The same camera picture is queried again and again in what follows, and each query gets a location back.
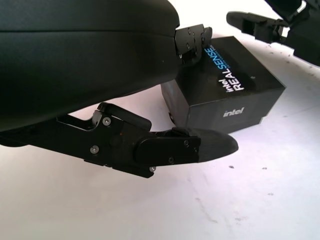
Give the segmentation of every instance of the white table surface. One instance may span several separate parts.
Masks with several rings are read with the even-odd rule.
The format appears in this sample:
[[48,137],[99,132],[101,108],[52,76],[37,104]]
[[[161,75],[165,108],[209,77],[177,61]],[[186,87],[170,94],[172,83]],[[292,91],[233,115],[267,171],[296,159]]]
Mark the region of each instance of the white table surface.
[[[319,68],[226,23],[237,10],[276,18],[263,0],[171,2],[182,27],[203,23],[215,36],[235,35],[287,86],[271,113],[232,134],[237,153],[159,167],[150,179],[32,146],[1,146],[1,240],[320,238]],[[154,131],[173,126],[159,86],[110,102],[150,119]],[[96,107],[74,115],[86,119]]]

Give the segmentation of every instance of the metal screw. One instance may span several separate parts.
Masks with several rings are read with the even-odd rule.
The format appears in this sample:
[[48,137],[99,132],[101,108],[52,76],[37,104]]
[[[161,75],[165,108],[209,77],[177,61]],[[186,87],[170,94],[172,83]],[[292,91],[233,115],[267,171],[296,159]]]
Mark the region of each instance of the metal screw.
[[189,147],[189,141],[188,141],[188,140],[185,140],[183,144],[184,144],[184,146],[185,146],[186,148]]
[[110,119],[110,117],[105,117],[103,120],[102,120],[102,123],[103,123],[103,125],[105,125],[105,126],[110,126],[110,124],[111,124],[111,119]]
[[94,145],[90,148],[90,153],[97,154],[99,152],[99,147]]
[[157,167],[156,166],[151,166],[149,168],[150,172],[154,173],[156,171]]
[[174,164],[175,159],[174,159],[173,157],[169,157],[169,160],[168,160],[168,161],[169,161],[170,164]]

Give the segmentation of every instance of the black box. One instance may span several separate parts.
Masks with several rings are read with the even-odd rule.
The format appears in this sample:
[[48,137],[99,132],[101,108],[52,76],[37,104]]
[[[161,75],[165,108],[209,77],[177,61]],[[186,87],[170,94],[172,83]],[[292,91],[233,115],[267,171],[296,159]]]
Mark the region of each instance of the black box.
[[161,85],[177,127],[223,133],[259,124],[285,88],[235,37],[213,38],[199,63]]

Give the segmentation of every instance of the black mechanical part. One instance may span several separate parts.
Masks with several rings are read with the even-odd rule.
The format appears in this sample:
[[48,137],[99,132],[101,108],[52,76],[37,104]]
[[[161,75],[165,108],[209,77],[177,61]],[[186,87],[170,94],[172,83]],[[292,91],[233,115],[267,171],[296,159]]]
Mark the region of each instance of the black mechanical part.
[[32,145],[144,178],[153,176],[157,166],[211,161],[238,149],[232,137],[215,131],[174,127],[149,132],[150,128],[149,120],[101,103],[89,120],[65,115],[3,131],[0,144]]
[[[243,33],[266,43],[279,43],[294,49],[294,56],[320,66],[320,2],[305,0],[305,8],[298,12],[301,0],[266,0],[283,19],[244,12],[229,12],[227,22]],[[283,28],[290,28],[287,37]]]
[[174,37],[179,25],[178,13],[167,0],[0,2],[1,32],[117,31]]
[[177,29],[174,40],[179,63],[188,67],[199,62],[202,48],[209,44],[212,33],[211,27],[204,28],[202,24]]
[[138,92],[178,73],[173,37],[132,32],[0,32],[0,64],[0,131]]
[[274,20],[260,15],[244,12],[229,12],[227,22],[240,29],[242,33],[249,34],[255,39],[265,43],[281,43],[284,27],[289,25],[281,20]]

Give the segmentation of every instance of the black screw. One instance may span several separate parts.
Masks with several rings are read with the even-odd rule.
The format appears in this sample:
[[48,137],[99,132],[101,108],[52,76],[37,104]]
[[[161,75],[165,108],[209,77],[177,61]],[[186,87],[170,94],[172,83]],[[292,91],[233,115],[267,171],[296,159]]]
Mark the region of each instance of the black screw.
[[184,146],[185,146],[186,148],[189,147],[189,141],[188,141],[188,140],[185,140],[183,144],[184,144]]
[[169,161],[170,164],[174,164],[175,159],[174,159],[173,157],[169,157],[169,160],[168,160],[168,161]]

